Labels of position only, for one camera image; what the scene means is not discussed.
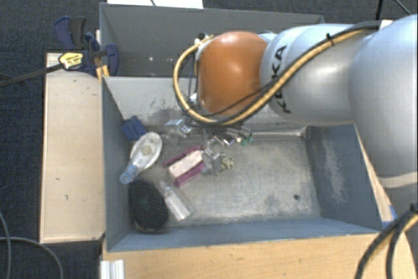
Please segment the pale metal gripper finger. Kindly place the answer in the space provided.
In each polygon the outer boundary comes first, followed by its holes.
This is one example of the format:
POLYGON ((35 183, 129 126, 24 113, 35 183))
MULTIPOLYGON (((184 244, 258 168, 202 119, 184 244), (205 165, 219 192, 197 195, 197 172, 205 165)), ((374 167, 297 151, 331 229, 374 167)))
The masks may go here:
POLYGON ((202 147, 202 156, 205 160, 211 161, 213 159, 213 140, 206 140, 202 147))
POLYGON ((223 156, 220 153, 205 155, 205 175, 216 176, 223 171, 223 156))

